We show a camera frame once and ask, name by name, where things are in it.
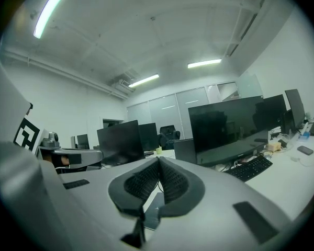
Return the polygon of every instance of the tube light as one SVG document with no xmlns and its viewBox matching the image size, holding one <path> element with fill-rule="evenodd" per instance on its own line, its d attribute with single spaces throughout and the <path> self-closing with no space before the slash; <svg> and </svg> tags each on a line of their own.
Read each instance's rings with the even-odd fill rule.
<svg viewBox="0 0 314 251">
<path fill-rule="evenodd" d="M 198 100 L 193 100 L 193 101 L 185 102 L 185 104 L 193 103 L 193 102 L 197 102 L 197 101 L 198 101 Z"/>
<path fill-rule="evenodd" d="M 47 1 L 46 6 L 42 10 L 40 17 L 38 18 L 35 31 L 33 32 L 33 36 L 35 36 L 38 39 L 41 38 L 44 28 L 48 22 L 48 19 L 50 18 L 53 10 L 56 8 L 59 1 L 60 0 L 48 0 Z"/>
<path fill-rule="evenodd" d="M 146 78 L 146 79 L 143 79 L 143 80 L 141 80 L 141 81 L 138 81 L 138 82 L 136 82 L 136 83 L 133 83 L 133 84 L 129 85 L 129 87 L 138 86 L 138 85 L 140 85 L 140 84 L 143 84 L 143 83 L 145 83 L 145 82 L 147 82 L 147 81 L 156 79 L 156 78 L 158 78 L 158 77 L 159 77 L 159 75 L 158 75 L 158 74 L 155 74 L 155 75 L 153 75 L 153 76 L 151 76 L 151 77 L 148 77 L 148 78 Z"/>
<path fill-rule="evenodd" d="M 164 109 L 169 109 L 169 108 L 172 108 L 172 107 L 175 107 L 175 105 L 172 105 L 172 106 L 168 106 L 168 107 L 162 108 L 162 110 L 164 110 Z"/>
<path fill-rule="evenodd" d="M 187 68 L 194 68 L 198 66 L 203 66 L 203 65 L 208 65 L 208 64 L 214 64 L 214 63 L 220 63 L 221 59 L 218 60 L 210 60 L 210 61 L 201 61 L 201 62 L 196 62 L 196 63 L 190 63 Z"/>
</svg>

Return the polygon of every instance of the desk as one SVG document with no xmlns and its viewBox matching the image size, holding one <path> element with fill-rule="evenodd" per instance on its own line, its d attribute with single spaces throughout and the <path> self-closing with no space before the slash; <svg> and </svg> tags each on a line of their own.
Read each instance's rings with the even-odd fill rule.
<svg viewBox="0 0 314 251">
<path fill-rule="evenodd" d="M 274 153 L 270 159 L 273 165 L 246 182 L 251 188 L 279 206 L 291 220 L 295 220 L 302 213 L 314 195 L 314 153 L 307 156 L 297 150 L 297 147 L 301 145 L 314 150 L 314 136 L 311 136 L 307 142 L 297 140 L 298 134 L 295 134 L 289 143 L 292 146 L 290 150 Z M 154 156 L 174 158 L 174 151 L 162 151 L 162 154 L 155 153 L 151 157 Z M 300 162 L 292 161 L 291 157 L 299 158 Z M 158 187 L 143 206 L 144 211 L 149 207 L 157 192 L 160 192 Z"/>
</svg>

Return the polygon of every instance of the ceiling pipe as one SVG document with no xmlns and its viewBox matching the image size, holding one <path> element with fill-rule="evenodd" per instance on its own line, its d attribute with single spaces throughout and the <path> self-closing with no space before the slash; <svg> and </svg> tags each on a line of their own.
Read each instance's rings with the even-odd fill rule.
<svg viewBox="0 0 314 251">
<path fill-rule="evenodd" d="M 95 83 L 91 79 L 84 78 L 83 76 L 77 75 L 73 72 L 69 72 L 68 70 L 55 68 L 53 66 L 53 64 L 49 65 L 45 61 L 36 60 L 36 58 L 31 58 L 29 56 L 26 56 L 26 55 L 23 55 L 20 53 L 15 53 L 15 52 L 10 51 L 10 50 L 4 50 L 3 55 L 10 57 L 12 59 L 15 59 L 15 60 L 26 62 L 27 64 L 32 64 L 32 65 L 40 67 L 42 69 L 54 72 L 58 75 L 67 77 L 69 79 L 80 82 L 80 83 L 85 84 L 87 86 L 96 88 L 96 89 L 103 91 L 103 92 L 106 92 L 109 95 L 113 95 L 113 96 L 121 98 L 121 99 L 127 99 L 128 98 L 128 96 L 126 96 L 125 94 L 122 94 L 121 92 L 115 90 L 114 88 L 112 88 L 110 86 L 107 86 L 107 85 L 102 84 L 102 83 Z"/>
</svg>

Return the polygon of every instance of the white desk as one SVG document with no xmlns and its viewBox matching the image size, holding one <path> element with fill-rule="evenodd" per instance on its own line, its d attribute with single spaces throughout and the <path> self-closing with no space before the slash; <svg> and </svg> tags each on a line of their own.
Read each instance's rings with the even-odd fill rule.
<svg viewBox="0 0 314 251">
<path fill-rule="evenodd" d="M 314 151 L 314 136 L 311 136 L 307 142 L 299 142 L 297 139 L 298 134 L 291 139 L 290 143 L 293 147 L 290 150 L 274 153 L 270 159 L 273 165 L 246 182 L 247 185 L 278 205 L 291 220 L 301 214 L 314 195 L 314 153 L 307 156 L 297 150 L 297 147 L 303 145 Z M 154 153 L 150 157 L 156 156 L 175 158 L 173 150 L 162 151 L 160 155 Z M 300 162 L 292 161 L 291 156 L 300 158 Z M 160 192 L 158 187 L 143 206 L 144 211 L 149 207 L 157 192 Z"/>
</svg>

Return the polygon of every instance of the monitor screen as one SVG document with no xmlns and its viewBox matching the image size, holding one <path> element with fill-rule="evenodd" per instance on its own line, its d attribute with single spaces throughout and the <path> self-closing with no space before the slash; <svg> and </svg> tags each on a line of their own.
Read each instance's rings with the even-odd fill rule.
<svg viewBox="0 0 314 251">
<path fill-rule="evenodd" d="M 140 124 L 138 126 L 143 150 L 153 151 L 159 147 L 156 123 Z"/>
<path fill-rule="evenodd" d="M 137 120 L 97 130 L 103 162 L 119 165 L 144 159 Z"/>
<path fill-rule="evenodd" d="M 77 141 L 78 141 L 78 149 L 89 149 L 87 134 L 78 135 Z"/>
<path fill-rule="evenodd" d="M 232 161 L 262 148 L 268 139 L 262 96 L 189 108 L 197 163 Z"/>
<path fill-rule="evenodd" d="M 296 129 L 300 128 L 302 122 L 305 118 L 304 105 L 302 104 L 299 91 L 297 89 L 286 90 L 285 91 L 289 106 L 291 107 L 294 126 Z"/>
<path fill-rule="evenodd" d="M 267 128 L 271 130 L 280 127 L 282 114 L 286 112 L 284 96 L 281 94 L 270 98 L 264 98 L 264 107 Z"/>
</svg>

